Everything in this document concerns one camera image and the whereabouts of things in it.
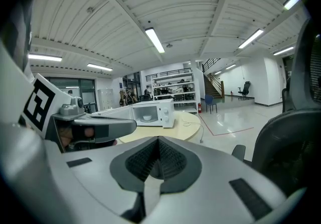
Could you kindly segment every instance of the railing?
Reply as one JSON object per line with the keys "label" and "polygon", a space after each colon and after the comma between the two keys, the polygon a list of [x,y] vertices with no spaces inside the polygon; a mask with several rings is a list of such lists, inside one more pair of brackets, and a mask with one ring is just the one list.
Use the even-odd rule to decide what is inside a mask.
{"label": "railing", "polygon": [[220,59],[216,58],[216,59],[208,59],[207,62],[205,62],[205,64],[202,64],[203,66],[203,72],[207,71],[209,68],[211,68],[215,63],[217,63]]}
{"label": "railing", "polygon": [[215,89],[218,91],[218,93],[221,95],[221,97],[224,99],[224,82],[219,82],[211,73],[207,75],[208,80],[211,82],[211,84],[215,87]]}
{"label": "railing", "polygon": [[170,71],[161,72],[159,74],[159,76],[160,77],[164,77],[164,76],[168,76],[168,75],[182,74],[182,73],[189,73],[189,72],[192,72],[191,68],[176,69],[176,70],[170,70]]}
{"label": "railing", "polygon": [[156,78],[157,74],[152,74],[152,75],[148,75],[146,76],[146,81],[151,81],[151,78]]}
{"label": "railing", "polygon": [[168,76],[168,75],[182,74],[182,73],[189,73],[189,72],[192,72],[191,68],[165,71],[165,72],[161,72],[159,74],[147,75],[146,76],[146,81],[151,81],[152,78],[165,77],[165,76]]}

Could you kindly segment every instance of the round table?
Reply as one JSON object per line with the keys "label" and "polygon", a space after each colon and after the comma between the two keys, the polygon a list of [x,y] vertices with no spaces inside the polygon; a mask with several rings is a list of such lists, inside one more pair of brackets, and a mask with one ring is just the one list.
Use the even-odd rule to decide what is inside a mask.
{"label": "round table", "polygon": [[122,143],[132,142],[145,137],[164,136],[181,140],[191,139],[200,129],[200,119],[184,111],[175,111],[175,122],[172,128],[137,127],[130,135],[119,138]]}

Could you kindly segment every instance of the white microwave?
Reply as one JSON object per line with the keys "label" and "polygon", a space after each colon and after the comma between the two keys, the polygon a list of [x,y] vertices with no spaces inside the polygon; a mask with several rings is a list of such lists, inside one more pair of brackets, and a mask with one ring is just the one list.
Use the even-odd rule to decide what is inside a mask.
{"label": "white microwave", "polygon": [[93,114],[109,118],[135,120],[137,126],[172,128],[175,121],[173,99],[143,101]]}
{"label": "white microwave", "polygon": [[161,126],[163,128],[174,126],[173,99],[139,102],[132,105],[132,112],[137,126]]}

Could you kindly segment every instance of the floor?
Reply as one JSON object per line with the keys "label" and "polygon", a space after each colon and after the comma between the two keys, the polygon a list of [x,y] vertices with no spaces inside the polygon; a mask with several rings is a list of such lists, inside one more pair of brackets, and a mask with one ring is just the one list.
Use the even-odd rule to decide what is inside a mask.
{"label": "floor", "polygon": [[205,111],[205,103],[202,103],[202,113],[199,114],[204,127],[203,143],[200,143],[202,130],[190,140],[206,147],[217,149],[231,154],[236,145],[245,145],[245,159],[252,160],[256,138],[269,121],[269,119],[282,113],[282,104],[272,107],[257,104],[236,108],[220,109],[210,114]]}
{"label": "floor", "polygon": [[[218,102],[218,112],[210,114],[205,111],[202,102],[202,113],[199,114],[202,127],[189,140],[202,146],[210,147],[231,154],[236,145],[245,145],[245,159],[252,160],[256,138],[269,119],[282,113],[282,104],[265,107],[254,104],[252,100],[239,101],[237,98],[226,98]],[[163,180],[149,176],[145,181],[144,199],[148,215],[159,201],[159,187]]]}

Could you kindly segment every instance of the ceiling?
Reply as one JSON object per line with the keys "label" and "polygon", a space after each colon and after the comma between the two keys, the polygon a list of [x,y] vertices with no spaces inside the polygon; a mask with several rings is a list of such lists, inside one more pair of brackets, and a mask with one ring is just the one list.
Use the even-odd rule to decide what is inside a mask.
{"label": "ceiling", "polygon": [[[190,59],[248,57],[260,48],[273,52],[295,44],[308,18],[301,2],[286,11],[285,1],[35,0],[31,53],[63,60],[31,60],[32,70],[112,78]],[[150,27],[165,53],[146,36]],[[264,33],[257,42],[238,49],[259,28]]]}

